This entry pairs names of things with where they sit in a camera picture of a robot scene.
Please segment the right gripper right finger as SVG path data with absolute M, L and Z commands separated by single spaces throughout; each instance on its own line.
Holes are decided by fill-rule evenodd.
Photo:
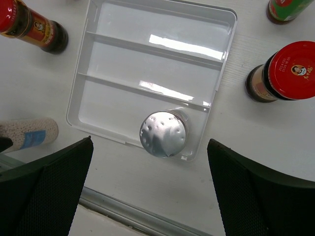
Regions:
M 227 236 L 313 236 L 315 183 L 252 161 L 211 139 L 208 161 Z

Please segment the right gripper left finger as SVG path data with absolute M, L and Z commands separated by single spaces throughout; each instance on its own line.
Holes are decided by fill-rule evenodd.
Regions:
M 92 160 L 86 137 L 55 153 L 1 172 L 2 236 L 66 236 Z

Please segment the silver-lid white shaker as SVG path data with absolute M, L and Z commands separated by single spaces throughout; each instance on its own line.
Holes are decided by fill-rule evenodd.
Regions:
M 59 134 L 52 118 L 15 119 L 0 122 L 0 151 L 18 151 L 53 142 Z
M 143 148 L 159 158 L 179 154 L 189 137 L 189 117 L 183 107 L 154 112 L 141 124 L 139 138 Z

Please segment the red-lid chili jar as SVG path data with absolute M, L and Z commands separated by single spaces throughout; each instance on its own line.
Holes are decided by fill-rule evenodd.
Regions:
M 295 101 L 315 96 L 315 43 L 286 45 L 247 76 L 248 96 L 261 103 Z
M 21 0 L 0 2 L 0 34 L 56 55 L 68 45 L 68 33 L 61 24 L 40 15 Z

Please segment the yellow-cap sauce bottle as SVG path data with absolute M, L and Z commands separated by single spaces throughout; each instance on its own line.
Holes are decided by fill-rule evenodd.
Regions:
M 274 24 L 287 24 L 301 14 L 314 0 L 270 0 L 266 14 Z

